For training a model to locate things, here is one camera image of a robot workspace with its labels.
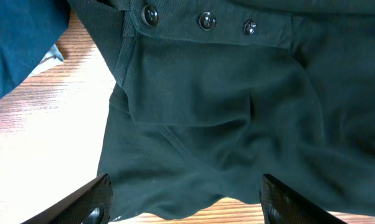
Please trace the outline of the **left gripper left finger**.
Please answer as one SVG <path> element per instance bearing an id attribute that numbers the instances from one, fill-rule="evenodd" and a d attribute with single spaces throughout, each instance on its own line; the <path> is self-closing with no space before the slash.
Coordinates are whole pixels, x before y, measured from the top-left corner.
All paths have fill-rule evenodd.
<path id="1" fill-rule="evenodd" d="M 101 174 L 23 224 L 108 224 L 112 182 Z"/>

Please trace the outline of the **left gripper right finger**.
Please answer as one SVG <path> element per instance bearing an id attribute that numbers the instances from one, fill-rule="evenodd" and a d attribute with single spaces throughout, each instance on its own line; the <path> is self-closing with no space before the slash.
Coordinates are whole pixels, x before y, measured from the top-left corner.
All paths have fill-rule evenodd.
<path id="1" fill-rule="evenodd" d="M 265 224 L 346 224 L 270 174 L 259 191 Z"/>

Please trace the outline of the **black polo shirt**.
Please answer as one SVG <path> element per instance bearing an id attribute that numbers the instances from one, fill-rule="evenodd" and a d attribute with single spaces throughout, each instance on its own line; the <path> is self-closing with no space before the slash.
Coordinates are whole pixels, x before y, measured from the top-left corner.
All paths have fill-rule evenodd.
<path id="1" fill-rule="evenodd" d="M 375 216 L 375 1 L 70 2 L 116 84 L 110 218 L 259 202 L 271 174 Z"/>

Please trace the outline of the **grey folded shirt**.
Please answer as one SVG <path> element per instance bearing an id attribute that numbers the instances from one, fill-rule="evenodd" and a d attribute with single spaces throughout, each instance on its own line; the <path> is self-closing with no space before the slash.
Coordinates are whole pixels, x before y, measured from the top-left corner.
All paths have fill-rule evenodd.
<path id="1" fill-rule="evenodd" d="M 39 64 L 31 71 L 28 77 L 45 72 L 53 67 L 64 63 L 64 57 L 60 53 L 58 47 L 54 44 L 49 51 L 44 55 Z"/>

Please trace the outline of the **blue polo shirt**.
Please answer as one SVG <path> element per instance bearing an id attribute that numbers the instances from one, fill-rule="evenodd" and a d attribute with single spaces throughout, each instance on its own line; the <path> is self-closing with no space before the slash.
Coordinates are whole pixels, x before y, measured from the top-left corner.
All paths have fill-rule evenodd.
<path id="1" fill-rule="evenodd" d="M 35 69 L 69 19 L 65 0 L 0 0 L 0 99 Z"/>

